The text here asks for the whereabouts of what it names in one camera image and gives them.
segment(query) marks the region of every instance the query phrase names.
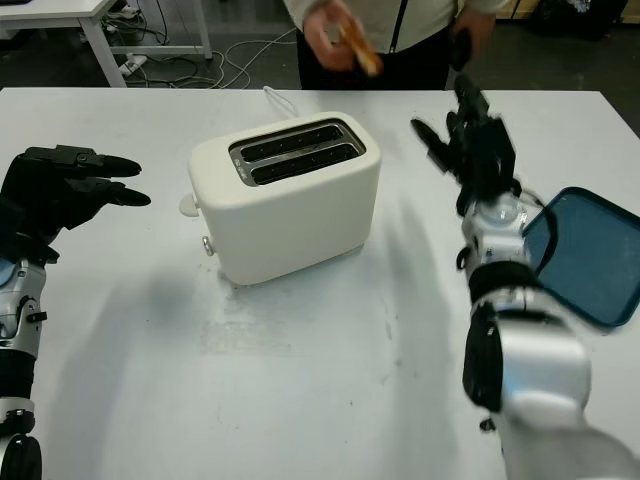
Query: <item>table surface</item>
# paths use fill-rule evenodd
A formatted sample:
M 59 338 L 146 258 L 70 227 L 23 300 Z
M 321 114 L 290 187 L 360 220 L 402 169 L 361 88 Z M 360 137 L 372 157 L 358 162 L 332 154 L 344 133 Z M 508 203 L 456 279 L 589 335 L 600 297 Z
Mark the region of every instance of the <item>table surface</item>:
M 45 478 L 504 478 L 461 385 L 458 188 L 409 126 L 444 129 L 453 94 L 285 94 L 301 114 L 353 115 L 379 142 L 373 230 L 357 254 L 236 287 L 178 203 L 194 146 L 285 117 L 263 92 L 0 92 L 0 178 L 29 146 L 81 145 L 140 162 L 128 183 L 153 199 L 54 244 L 33 392 Z M 579 185 L 640 213 L 640 141 L 599 93 L 488 97 L 525 185 L 547 200 Z M 589 419 L 640 452 L 638 320 L 575 329 L 593 360 Z
M 0 6 L 0 22 L 50 18 L 93 17 L 113 0 L 32 0 L 25 5 Z

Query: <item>desk leg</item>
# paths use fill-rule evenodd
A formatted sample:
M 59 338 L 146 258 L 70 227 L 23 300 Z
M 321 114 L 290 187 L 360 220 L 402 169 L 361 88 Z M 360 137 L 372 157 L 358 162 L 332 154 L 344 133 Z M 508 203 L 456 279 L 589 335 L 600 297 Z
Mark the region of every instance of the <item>desk leg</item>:
M 100 20 L 79 18 L 78 21 L 80 25 L 82 25 L 82 30 L 84 30 L 87 40 L 89 40 L 89 44 L 98 59 L 98 63 L 102 67 L 104 76 L 107 77 L 109 85 L 112 87 L 126 88 L 127 84 L 118 69 L 116 59 L 113 58 L 109 42 L 107 42 L 102 27 L 100 26 Z
M 211 41 L 209 40 L 209 30 L 207 29 L 207 19 L 204 18 L 204 8 L 202 0 L 193 0 L 194 10 L 196 13 L 196 21 L 198 22 L 198 30 L 200 30 L 200 40 L 202 49 L 204 50 L 204 58 L 211 60 L 213 53 L 211 52 Z

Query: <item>person's hand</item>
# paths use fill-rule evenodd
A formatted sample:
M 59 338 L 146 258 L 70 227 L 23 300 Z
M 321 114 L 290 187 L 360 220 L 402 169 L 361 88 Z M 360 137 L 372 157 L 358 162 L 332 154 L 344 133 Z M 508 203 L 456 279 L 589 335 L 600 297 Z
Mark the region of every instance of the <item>person's hand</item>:
M 311 12 L 304 21 L 304 38 L 327 70 L 346 72 L 353 70 L 353 50 L 344 44 L 333 45 L 327 35 L 330 24 L 340 24 L 351 18 L 349 8 L 342 0 L 330 0 Z
M 489 45 L 495 24 L 495 14 L 480 13 L 465 8 L 453 25 L 453 35 L 457 35 L 462 30 L 468 30 L 471 36 L 471 55 L 475 57 Z

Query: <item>power strip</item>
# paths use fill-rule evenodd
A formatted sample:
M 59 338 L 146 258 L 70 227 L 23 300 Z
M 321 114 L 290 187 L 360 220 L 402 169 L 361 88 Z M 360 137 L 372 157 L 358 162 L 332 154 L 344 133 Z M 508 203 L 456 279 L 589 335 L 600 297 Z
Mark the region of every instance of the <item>power strip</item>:
M 127 61 L 120 65 L 120 73 L 122 73 L 123 77 L 129 77 L 133 72 L 142 67 L 146 61 L 147 57 L 145 55 L 133 55 L 132 53 L 128 53 Z

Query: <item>white toaster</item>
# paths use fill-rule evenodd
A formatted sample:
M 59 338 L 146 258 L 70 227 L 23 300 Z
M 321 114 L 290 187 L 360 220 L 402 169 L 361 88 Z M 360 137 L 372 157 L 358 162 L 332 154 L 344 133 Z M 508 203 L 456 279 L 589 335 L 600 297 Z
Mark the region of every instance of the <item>white toaster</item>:
M 349 115 L 327 112 L 228 135 L 195 148 L 182 213 L 207 222 L 205 249 L 251 285 L 362 245 L 380 150 Z

